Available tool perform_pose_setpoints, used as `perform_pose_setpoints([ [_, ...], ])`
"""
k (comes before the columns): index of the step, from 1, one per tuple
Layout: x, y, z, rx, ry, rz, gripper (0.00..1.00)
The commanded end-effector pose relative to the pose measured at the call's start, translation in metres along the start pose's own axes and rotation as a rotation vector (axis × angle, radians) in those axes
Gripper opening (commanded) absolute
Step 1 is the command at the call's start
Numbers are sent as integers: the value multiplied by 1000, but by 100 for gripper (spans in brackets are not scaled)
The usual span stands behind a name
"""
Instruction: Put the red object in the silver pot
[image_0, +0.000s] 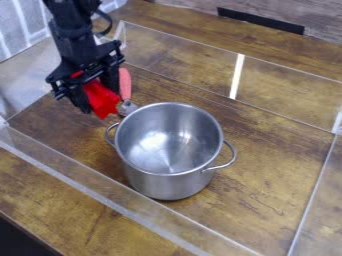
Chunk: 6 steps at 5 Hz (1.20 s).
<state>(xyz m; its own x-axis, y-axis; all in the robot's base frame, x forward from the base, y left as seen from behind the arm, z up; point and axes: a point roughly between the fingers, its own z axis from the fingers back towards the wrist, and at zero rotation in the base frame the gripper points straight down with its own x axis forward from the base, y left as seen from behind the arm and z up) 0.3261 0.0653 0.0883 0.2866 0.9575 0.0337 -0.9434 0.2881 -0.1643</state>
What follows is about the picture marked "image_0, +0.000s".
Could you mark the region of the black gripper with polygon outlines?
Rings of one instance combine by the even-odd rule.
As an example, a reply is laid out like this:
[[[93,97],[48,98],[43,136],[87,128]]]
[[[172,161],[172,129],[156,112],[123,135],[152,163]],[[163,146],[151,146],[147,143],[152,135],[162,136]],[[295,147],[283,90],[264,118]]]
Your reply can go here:
[[[120,40],[103,44],[95,41],[89,28],[72,33],[52,28],[52,38],[60,55],[60,64],[47,76],[56,100],[68,98],[85,114],[92,111],[87,94],[80,85],[99,78],[102,84],[119,93],[119,67],[124,62]]]

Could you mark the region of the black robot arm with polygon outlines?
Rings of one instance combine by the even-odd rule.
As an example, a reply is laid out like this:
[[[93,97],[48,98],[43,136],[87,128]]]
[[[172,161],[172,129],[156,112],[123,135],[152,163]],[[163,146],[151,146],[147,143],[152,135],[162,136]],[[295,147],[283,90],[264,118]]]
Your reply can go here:
[[[97,44],[95,38],[108,34],[112,19],[99,9],[102,0],[43,2],[52,14],[48,25],[60,55],[60,64],[45,78],[53,98],[68,98],[83,113],[104,119],[118,113],[124,55],[119,40]]]

